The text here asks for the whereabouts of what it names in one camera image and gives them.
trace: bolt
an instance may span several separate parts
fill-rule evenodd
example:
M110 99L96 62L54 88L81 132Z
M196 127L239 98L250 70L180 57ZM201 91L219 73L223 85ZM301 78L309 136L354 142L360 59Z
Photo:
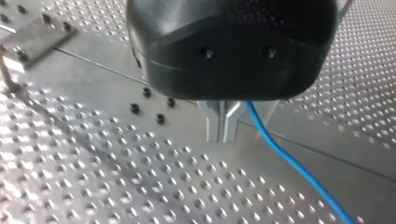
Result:
M29 58L27 57L26 53L18 50L17 51L17 58L20 62L26 63L27 61L29 61Z
M139 105L137 104L131 104L131 112L133 114L138 114L140 111Z
M165 123L165 116L163 114L157 114L156 120L157 123L163 125Z
M64 22L62 23L62 28L64 29L64 31L70 31L71 28L72 28L72 26L70 25L69 22L64 21Z
M149 98L150 95L151 95L151 90L149 88L147 88L147 87L143 88L143 95L145 97Z
M4 14L0 14L0 21L9 22L9 17Z
M50 23L50 16L43 13L43 14L41 14L41 20L42 20L44 23Z
M175 100L174 99L172 99L172 98L168 98L168 100L166 101L166 104L169 106L169 107L175 107Z
M25 14L26 13L26 8L21 6L21 5L17 5L17 10L18 12L20 12L21 14Z

